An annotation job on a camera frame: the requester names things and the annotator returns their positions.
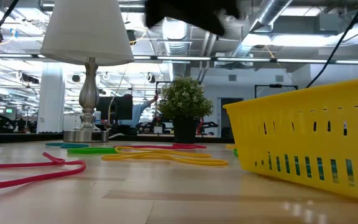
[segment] doorway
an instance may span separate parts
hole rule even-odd
[[[233,132],[231,130],[231,124],[229,115],[227,114],[226,109],[223,108],[223,105],[230,103],[237,103],[243,101],[243,98],[220,98],[221,110],[220,110],[220,118],[218,116],[219,122],[219,130],[221,138],[233,138]]]

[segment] green plant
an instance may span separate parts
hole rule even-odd
[[[191,77],[177,77],[171,85],[162,88],[158,104],[166,118],[202,118],[211,115],[212,101],[204,96],[204,88]]]

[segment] lamp base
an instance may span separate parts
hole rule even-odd
[[[108,142],[108,131],[64,131],[63,142]]]

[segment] plant pot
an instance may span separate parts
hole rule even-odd
[[[176,143],[196,142],[197,121],[195,119],[173,119],[173,133]]]

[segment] black monitor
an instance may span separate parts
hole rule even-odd
[[[112,97],[101,97],[99,105],[96,107],[97,111],[101,112],[101,119],[109,119],[108,111]],[[132,119],[132,98],[129,97],[115,97],[110,109],[110,121],[118,120],[131,120]]]

